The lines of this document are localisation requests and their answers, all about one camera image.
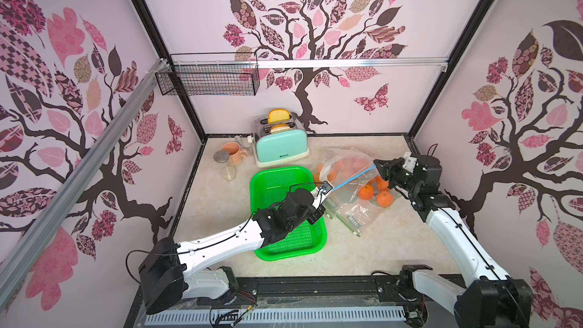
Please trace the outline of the clear blue-zip bag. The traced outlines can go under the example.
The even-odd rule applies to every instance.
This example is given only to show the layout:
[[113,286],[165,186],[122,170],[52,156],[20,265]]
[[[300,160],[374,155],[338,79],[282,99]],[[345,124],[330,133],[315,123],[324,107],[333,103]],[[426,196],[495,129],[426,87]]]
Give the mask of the clear blue-zip bag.
[[401,197],[381,179],[373,159],[354,147],[326,148],[316,176],[332,185],[323,202],[326,215],[358,237]]

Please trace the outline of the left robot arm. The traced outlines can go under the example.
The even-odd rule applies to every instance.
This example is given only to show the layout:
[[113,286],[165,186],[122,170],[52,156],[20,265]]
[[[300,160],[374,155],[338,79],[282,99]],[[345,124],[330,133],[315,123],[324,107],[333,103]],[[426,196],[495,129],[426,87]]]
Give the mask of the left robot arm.
[[226,231],[198,240],[176,242],[167,237],[156,243],[138,268],[147,314],[158,314],[182,299],[233,296],[238,283],[232,270],[210,266],[276,244],[304,222],[316,223],[330,191],[328,183],[313,191],[298,188]]

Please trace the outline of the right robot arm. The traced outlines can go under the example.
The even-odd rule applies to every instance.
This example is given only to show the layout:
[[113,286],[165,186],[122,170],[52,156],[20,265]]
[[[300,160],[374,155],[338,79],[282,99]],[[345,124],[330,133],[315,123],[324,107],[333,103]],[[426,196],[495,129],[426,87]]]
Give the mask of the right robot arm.
[[426,265],[405,265],[399,274],[404,296],[429,297],[449,311],[460,327],[527,327],[533,299],[530,286],[513,279],[486,252],[440,191],[440,161],[406,153],[373,164],[389,188],[401,193],[442,241],[465,283],[456,285]]

